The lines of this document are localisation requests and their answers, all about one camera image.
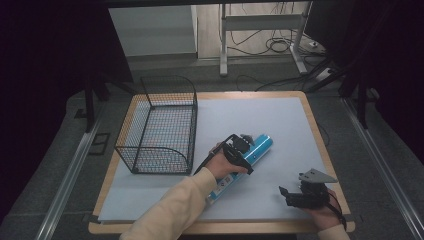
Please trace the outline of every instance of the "wall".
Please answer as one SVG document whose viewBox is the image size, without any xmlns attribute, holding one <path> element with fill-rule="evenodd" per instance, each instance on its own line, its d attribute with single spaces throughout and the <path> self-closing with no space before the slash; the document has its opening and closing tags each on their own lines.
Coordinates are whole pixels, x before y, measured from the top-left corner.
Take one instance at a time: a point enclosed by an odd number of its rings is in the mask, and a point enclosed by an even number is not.
<svg viewBox="0 0 424 240">
<path fill-rule="evenodd" d="M 109 13 L 125 56 L 197 52 L 195 6 L 115 8 Z"/>
</svg>

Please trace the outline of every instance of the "white surface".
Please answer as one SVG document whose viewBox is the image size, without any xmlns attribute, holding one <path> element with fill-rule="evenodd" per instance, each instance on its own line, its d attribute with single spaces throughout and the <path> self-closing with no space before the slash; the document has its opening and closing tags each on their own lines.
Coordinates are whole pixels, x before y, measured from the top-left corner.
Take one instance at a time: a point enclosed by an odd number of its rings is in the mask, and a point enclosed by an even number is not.
<svg viewBox="0 0 424 240">
<path fill-rule="evenodd" d="M 111 8 L 125 56 L 197 52 L 192 6 Z"/>
<path fill-rule="evenodd" d="M 326 172 L 298 98 L 199 100 L 193 172 L 217 142 L 230 134 L 261 133 L 274 141 L 254 172 L 236 182 L 200 219 L 296 219 L 308 217 L 288 207 L 278 186 L 300 192 L 298 174 Z M 120 161 L 100 221 L 136 220 L 182 176 L 133 175 Z"/>
</svg>

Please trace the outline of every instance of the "blue cylinder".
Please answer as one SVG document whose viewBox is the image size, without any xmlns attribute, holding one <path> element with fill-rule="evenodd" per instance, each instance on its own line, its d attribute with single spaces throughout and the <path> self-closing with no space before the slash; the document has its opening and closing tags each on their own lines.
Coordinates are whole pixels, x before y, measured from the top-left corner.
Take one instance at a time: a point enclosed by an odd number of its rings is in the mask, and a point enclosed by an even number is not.
<svg viewBox="0 0 424 240">
<path fill-rule="evenodd" d="M 243 154 L 244 159 L 246 159 L 252 166 L 268 152 L 273 141 L 268 135 L 261 134 L 254 140 L 254 143 L 255 145 L 250 145 L 249 151 Z M 217 180 L 217 187 L 206 198 L 207 202 L 209 204 L 213 204 L 233 183 L 244 175 L 246 174 L 230 173 L 223 179 Z"/>
</svg>

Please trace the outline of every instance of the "black wire basket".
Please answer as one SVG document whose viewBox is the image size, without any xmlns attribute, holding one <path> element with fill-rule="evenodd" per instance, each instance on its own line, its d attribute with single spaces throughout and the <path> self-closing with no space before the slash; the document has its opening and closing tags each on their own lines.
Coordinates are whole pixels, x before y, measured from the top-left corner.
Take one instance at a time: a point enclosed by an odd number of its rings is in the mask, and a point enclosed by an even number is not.
<svg viewBox="0 0 424 240">
<path fill-rule="evenodd" d="M 193 168 L 197 95 L 179 76 L 142 77 L 115 150 L 134 173 L 189 175 Z"/>
</svg>

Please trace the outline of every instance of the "gray floor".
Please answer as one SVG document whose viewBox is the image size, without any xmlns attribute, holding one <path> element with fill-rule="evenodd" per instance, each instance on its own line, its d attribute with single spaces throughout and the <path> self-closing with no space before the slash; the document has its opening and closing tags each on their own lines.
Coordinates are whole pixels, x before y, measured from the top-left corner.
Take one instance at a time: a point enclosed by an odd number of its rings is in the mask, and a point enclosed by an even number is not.
<svg viewBox="0 0 424 240">
<path fill-rule="evenodd" d="M 290 56 L 230 60 L 229 75 L 226 78 L 219 76 L 216 60 L 157 60 L 145 64 L 131 62 L 130 66 L 135 79 L 140 76 L 180 75 L 192 80 L 198 92 L 253 91 L 264 83 L 298 76 Z M 308 81 L 305 86 L 314 84 L 314 81 Z M 305 86 L 304 82 L 280 82 L 262 90 L 300 90 Z M 308 94 L 307 97 L 356 222 L 356 230 L 349 235 L 351 239 L 414 239 L 338 97 L 338 86 L 339 82 L 334 82 L 316 93 Z M 103 119 L 97 133 L 110 134 L 106 151 L 103 155 L 89 154 L 86 157 L 60 221 L 53 231 L 52 239 L 118 238 L 118 235 L 92 235 L 87 229 L 113 145 L 131 99 L 131 96 L 121 89 L 112 85 L 108 87 L 112 93 L 111 99 L 96 103 L 97 109 L 100 105 L 104 106 Z M 85 119 L 75 118 L 78 109 L 84 109 L 84 106 L 82 93 L 68 101 L 67 115 L 62 127 L 39 169 L 0 227 L 0 239 L 35 238 L 84 134 Z M 420 183 L 424 182 L 423 165 L 381 119 L 372 103 L 367 106 L 367 121 L 369 132 L 397 181 L 417 212 L 421 216 L 424 215 L 424 191 L 420 187 Z M 90 148 L 91 153 L 99 151 L 101 149 L 98 146 Z M 244 237 L 283 238 L 284 236 L 275 235 Z M 317 238 L 315 234 L 301 234 L 297 239 Z"/>
</svg>

